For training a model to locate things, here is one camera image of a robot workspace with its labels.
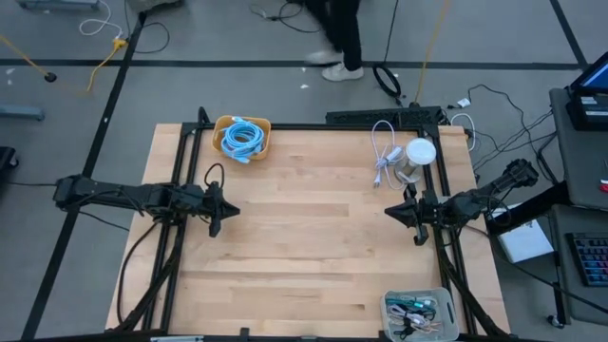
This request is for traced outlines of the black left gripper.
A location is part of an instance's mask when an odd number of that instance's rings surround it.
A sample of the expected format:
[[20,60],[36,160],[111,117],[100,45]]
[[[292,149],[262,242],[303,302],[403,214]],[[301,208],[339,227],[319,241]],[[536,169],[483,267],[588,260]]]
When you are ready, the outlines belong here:
[[[208,189],[205,192],[206,200],[205,204],[209,212],[210,223],[209,223],[209,236],[216,237],[220,231],[220,188],[217,181],[212,181],[208,185]],[[225,211],[222,214],[223,219],[229,219],[239,215],[238,207],[230,203],[226,199],[223,199],[221,204]]]

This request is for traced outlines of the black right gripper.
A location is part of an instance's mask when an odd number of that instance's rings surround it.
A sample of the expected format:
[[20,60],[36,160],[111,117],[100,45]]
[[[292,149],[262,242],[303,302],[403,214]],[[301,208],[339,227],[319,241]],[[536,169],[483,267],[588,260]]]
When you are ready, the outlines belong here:
[[437,209],[439,207],[439,201],[434,190],[424,190],[422,192],[422,197],[417,200],[417,190],[413,183],[407,186],[407,194],[409,199],[405,199],[400,204],[386,208],[385,212],[389,217],[409,227],[409,215],[404,215],[399,212],[408,210],[409,200],[414,200],[413,213],[416,236],[413,240],[416,246],[422,246],[428,240],[427,226],[429,224],[434,225],[438,222]]

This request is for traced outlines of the yellow plastic bin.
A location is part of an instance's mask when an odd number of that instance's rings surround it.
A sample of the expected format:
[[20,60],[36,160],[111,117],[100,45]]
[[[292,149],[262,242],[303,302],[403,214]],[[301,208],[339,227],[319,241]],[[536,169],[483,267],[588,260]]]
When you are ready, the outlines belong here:
[[269,150],[272,125],[263,118],[222,116],[214,127],[213,147],[241,163],[263,160]]

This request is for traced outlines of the pale green plastic bin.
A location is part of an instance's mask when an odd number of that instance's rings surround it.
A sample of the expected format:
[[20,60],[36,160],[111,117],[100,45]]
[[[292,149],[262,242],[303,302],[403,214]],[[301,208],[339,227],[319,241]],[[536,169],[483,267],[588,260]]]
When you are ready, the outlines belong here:
[[460,333],[445,288],[387,291],[380,299],[383,330],[391,342],[451,342]]

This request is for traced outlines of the white paper box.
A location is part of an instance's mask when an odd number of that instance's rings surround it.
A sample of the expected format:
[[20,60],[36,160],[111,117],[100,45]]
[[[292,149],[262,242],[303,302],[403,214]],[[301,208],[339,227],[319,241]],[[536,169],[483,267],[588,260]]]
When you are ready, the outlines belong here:
[[492,243],[503,251],[511,263],[519,263],[555,252],[536,218],[494,237]]

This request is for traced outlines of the person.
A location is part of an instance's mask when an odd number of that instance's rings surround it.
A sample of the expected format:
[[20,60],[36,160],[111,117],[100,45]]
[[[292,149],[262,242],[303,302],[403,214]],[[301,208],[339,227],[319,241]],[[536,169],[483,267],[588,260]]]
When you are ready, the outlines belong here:
[[324,66],[322,77],[331,82],[364,76],[357,14],[361,0],[303,0],[304,8],[323,31],[327,46],[305,57],[309,65]]

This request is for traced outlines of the grey cart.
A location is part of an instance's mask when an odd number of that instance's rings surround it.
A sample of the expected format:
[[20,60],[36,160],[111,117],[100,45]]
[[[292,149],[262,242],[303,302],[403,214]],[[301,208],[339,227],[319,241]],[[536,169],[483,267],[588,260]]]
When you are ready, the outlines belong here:
[[[588,287],[583,284],[567,236],[591,234],[608,236],[608,193],[599,190],[599,181],[608,178],[608,131],[578,131],[567,112],[570,102],[566,90],[549,91],[555,127],[558,133],[567,205],[555,205],[551,220],[560,251],[561,286],[608,310],[608,286]],[[570,317],[608,326],[608,313],[592,308],[573,298],[565,300]]]

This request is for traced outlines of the black backlit keyboard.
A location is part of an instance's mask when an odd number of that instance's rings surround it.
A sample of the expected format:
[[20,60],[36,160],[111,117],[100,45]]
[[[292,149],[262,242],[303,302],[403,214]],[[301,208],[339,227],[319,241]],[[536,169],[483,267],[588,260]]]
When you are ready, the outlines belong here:
[[568,233],[565,237],[582,283],[608,287],[608,233]]

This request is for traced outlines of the black laptop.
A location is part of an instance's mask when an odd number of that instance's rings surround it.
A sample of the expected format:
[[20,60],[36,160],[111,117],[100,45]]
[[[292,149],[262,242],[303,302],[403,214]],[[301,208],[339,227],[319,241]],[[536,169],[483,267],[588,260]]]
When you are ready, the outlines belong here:
[[576,130],[608,131],[608,51],[567,87],[566,105]]

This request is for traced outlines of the grey equipment base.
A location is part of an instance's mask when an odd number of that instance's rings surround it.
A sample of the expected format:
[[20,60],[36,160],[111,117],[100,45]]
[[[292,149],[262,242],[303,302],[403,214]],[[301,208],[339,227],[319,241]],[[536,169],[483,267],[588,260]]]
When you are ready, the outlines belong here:
[[124,0],[135,12],[176,8],[183,5],[184,0]]
[[25,10],[97,10],[101,0],[14,0]]

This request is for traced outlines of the black floor object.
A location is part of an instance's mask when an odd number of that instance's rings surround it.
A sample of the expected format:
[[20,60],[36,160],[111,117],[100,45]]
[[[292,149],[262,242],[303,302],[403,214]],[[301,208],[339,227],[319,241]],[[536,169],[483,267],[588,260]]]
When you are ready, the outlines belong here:
[[19,165],[16,150],[9,146],[0,146],[0,173],[9,171]]

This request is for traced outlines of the grey floor bar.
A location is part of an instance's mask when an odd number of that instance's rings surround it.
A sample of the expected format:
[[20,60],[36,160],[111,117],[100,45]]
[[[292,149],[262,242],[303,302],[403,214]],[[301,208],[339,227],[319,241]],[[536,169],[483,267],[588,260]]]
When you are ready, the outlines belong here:
[[45,113],[41,108],[35,106],[0,104],[0,117],[43,121]]

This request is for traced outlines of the black table frame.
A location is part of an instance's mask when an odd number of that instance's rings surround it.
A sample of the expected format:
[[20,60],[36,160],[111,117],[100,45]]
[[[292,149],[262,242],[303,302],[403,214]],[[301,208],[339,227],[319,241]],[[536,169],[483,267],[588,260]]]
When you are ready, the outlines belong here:
[[242,164],[213,147],[206,127],[195,173],[175,169],[192,149],[181,123],[158,124],[143,178],[204,183],[224,178],[225,198],[240,214],[210,237],[205,222],[156,228],[135,216],[107,316],[115,327],[133,310],[158,265],[182,235],[178,269],[161,287],[144,326],[174,334],[376,337],[381,296],[440,287],[437,253],[448,234],[422,246],[384,210],[400,192],[374,187],[374,150],[407,143],[415,130],[372,131],[322,123],[276,123],[263,160]]

